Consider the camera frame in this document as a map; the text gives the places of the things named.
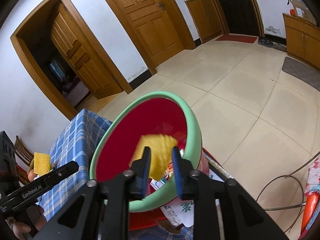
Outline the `person's left hand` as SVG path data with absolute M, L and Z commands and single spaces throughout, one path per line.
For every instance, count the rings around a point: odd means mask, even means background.
M 34 226 L 35 228 L 37 228 L 38 231 L 40 231 L 47 223 L 46 217 L 43 215 L 44 209 L 38 205 L 37 211 L 35 213 L 37 215 L 37 221 L 34 223 Z M 26 238 L 24 235 L 31 231 L 30 225 L 31 223 L 25 224 L 23 222 L 19 222 L 15 220 L 13 222 L 12 231 L 18 239 L 25 240 Z

